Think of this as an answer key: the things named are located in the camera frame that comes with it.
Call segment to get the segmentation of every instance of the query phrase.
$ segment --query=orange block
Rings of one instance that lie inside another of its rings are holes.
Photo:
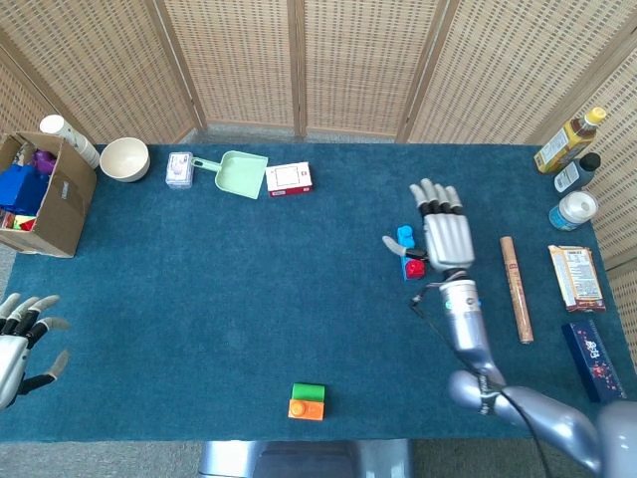
[[[322,421],[324,407],[325,405],[322,401],[292,399],[290,400],[290,408],[288,408],[288,417],[299,420]]]

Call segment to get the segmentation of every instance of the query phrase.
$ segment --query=woven screen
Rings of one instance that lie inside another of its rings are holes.
[[[95,142],[173,142],[193,128],[141,1],[3,3],[0,28]]]
[[[610,280],[628,349],[637,370],[637,271]]]
[[[395,134],[436,3],[306,2],[308,127]]]
[[[589,148],[601,155],[602,165],[587,187],[600,203],[593,225],[608,259],[629,250],[637,253],[637,49],[578,114],[593,106],[608,110]]]
[[[0,63],[0,133],[37,129],[47,113],[13,74]]]
[[[286,0],[167,0],[208,121],[294,123]]]
[[[461,1],[410,141],[524,143],[636,7]]]

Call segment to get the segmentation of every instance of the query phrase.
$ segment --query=white bowl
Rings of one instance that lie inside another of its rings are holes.
[[[102,151],[100,167],[107,175],[121,182],[142,179],[150,166],[148,148],[136,137],[121,137]]]

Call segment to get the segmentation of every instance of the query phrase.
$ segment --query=floor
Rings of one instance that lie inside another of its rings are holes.
[[[296,140],[286,129],[246,129],[235,125],[215,125],[207,131],[193,131],[183,142],[254,143]],[[312,133],[308,142],[391,140],[337,133]],[[14,257],[12,251],[0,246],[0,297],[5,295]],[[476,415],[476,420],[485,419],[492,418]],[[414,465],[418,478],[544,476],[537,451],[530,439],[418,440],[415,445]],[[547,446],[544,450],[554,477],[591,476],[558,452]],[[0,444],[0,477],[192,478],[196,476],[200,452],[201,443],[194,442],[5,443]]]

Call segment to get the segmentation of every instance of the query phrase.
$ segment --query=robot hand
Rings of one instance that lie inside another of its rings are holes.
[[[32,297],[16,305],[20,294],[11,294],[0,305],[0,411],[13,404],[17,395],[26,395],[56,380],[69,360],[62,351],[43,374],[24,378],[31,349],[50,329],[68,329],[69,323],[57,317],[37,321],[44,310],[54,306],[59,296]]]
[[[422,216],[429,263],[438,272],[449,275],[466,270],[474,262],[474,247],[469,223],[462,203],[453,186],[443,187],[423,179],[420,185],[409,186]],[[399,256],[412,257],[389,236],[382,238],[385,245]]]

